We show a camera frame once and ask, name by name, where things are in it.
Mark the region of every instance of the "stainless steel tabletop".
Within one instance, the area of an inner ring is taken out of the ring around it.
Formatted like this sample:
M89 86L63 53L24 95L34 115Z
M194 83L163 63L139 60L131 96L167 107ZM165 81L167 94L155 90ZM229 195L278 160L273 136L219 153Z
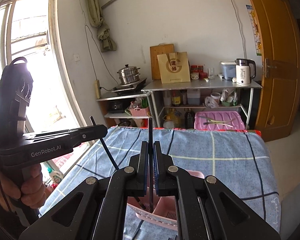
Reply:
M213 89L213 88L262 88L259 84L251 81L248 86L240 86L237 83L233 83L231 80L221 80L216 77L209 79L208 82L205 80L191 80L191 82L182 83L169 83L162 84L161 80L153 80L150 84L144 87L141 91L152 92L162 90L182 90L182 89Z
M107 100L117 100L117 99L125 99L125 98L137 98L137 97L146 97L149 96L150 93L146 92L132 92L132 93L125 93L122 95L118 95L115 92L108 91L102 95L101 98L97 99L97 101L107 101Z

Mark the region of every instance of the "stainless steel pot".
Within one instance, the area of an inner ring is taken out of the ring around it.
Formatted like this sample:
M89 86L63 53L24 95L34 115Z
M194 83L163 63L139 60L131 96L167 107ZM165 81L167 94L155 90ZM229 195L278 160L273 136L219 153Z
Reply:
M121 81L121 85L127 85L140 80L139 71L137 67L129 67L129 65L125 65L124 68L120 69L117 73L119 74L119 79Z

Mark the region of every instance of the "light switch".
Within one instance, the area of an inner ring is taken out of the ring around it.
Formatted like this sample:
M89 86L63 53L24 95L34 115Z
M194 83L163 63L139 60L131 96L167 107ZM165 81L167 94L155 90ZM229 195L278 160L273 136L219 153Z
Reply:
M73 57L74 57L74 61L79 61L80 60L79 54L74 54Z

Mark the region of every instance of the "wall socket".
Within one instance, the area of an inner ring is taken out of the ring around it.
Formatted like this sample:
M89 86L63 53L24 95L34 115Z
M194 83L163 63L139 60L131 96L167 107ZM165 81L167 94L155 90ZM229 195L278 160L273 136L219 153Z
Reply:
M100 81L99 80L96 80L94 82L94 86L95 86L95 89L96 89L96 96L97 96L97 99L101 98L101 91L100 91Z
M79 54L74 54L73 57L74 57L74 61L79 61L80 60Z

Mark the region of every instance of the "tied curtain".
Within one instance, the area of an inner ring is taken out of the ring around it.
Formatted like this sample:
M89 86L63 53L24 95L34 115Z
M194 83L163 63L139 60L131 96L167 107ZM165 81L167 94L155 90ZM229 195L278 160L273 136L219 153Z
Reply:
M109 26L103 18L99 0L87 0L87 5L89 22L92 27L98 28L101 52L117 50L117 44L111 39Z

